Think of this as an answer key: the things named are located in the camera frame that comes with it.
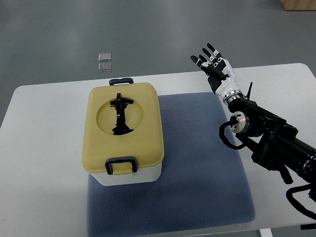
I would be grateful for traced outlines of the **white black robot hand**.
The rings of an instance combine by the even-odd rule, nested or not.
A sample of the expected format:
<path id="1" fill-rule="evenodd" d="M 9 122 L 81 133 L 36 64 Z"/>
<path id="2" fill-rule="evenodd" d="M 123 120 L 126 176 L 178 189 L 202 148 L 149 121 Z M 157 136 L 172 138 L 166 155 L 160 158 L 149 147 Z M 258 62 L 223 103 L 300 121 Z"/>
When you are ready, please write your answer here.
<path id="1" fill-rule="evenodd" d="M 226 105 L 233 99 L 243 97 L 229 61 L 209 43 L 202 51 L 205 56 L 192 55 L 191 60 L 206 74 L 213 93 L 218 95 Z"/>

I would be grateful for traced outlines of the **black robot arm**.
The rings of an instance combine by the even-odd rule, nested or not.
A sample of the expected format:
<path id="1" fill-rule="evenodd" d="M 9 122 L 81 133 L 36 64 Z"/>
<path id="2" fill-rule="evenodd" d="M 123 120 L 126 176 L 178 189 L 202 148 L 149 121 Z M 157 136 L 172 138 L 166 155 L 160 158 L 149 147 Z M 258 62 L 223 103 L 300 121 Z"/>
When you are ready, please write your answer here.
<path id="1" fill-rule="evenodd" d="M 297 139 L 297 128 L 285 119 L 259 107 L 239 90 L 224 93 L 223 102 L 232 116 L 219 128 L 219 137 L 229 148 L 252 151 L 254 163 L 267 170 L 278 171 L 286 184 L 292 184 L 289 170 L 293 170 L 307 184 L 290 188 L 286 198 L 303 215 L 315 219 L 316 214 L 306 209 L 293 196 L 308 191 L 311 200 L 316 199 L 316 150 Z"/>

